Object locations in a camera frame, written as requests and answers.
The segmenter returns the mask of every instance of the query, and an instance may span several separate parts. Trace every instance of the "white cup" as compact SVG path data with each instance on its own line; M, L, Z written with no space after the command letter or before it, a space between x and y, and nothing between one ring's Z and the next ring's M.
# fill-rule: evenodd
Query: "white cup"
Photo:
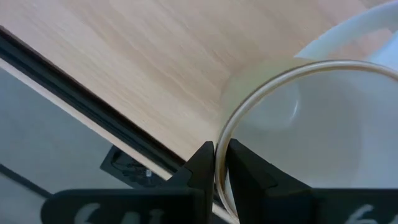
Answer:
M368 62L322 61L397 23L398 2L383 4L330 29L292 60L263 63L230 80L216 184L232 216L225 167L231 138L312 187L398 188L398 33Z

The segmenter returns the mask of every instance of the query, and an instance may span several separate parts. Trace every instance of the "cup rim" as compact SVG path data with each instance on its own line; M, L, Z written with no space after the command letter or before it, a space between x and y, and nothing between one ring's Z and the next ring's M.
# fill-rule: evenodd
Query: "cup rim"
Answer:
M240 122L241 118L253 108L263 97L297 78L311 75L318 72L331 70L359 70L365 72L375 72L380 75L387 76L398 82L398 71L378 65L371 62L357 60L323 60L319 62L306 63L299 67L288 68L288 70L270 78L260 84L239 104L239 106L229 116L224 124L216 145L216 161L215 161L215 182L218 195L227 212L233 217L236 223L239 223L236 210L232 209L230 200L224 190L226 171L228 170L225 163L228 144L232 137L232 133Z

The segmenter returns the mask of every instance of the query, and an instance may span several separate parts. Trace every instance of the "wood grain surface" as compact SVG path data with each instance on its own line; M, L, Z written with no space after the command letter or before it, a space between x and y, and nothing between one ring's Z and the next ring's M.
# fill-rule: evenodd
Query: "wood grain surface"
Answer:
M384 1L0 0L0 26L189 159L218 137L230 75L293 57ZM364 57L390 36L379 30L333 57Z

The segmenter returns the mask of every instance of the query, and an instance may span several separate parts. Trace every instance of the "gray floor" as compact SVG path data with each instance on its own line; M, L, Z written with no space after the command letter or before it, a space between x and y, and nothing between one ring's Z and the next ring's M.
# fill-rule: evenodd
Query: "gray floor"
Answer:
M0 143L0 164L51 193L129 188L100 170L110 142L3 70ZM30 194L0 177L0 223L34 223L42 199ZM15 215L20 208L29 215Z

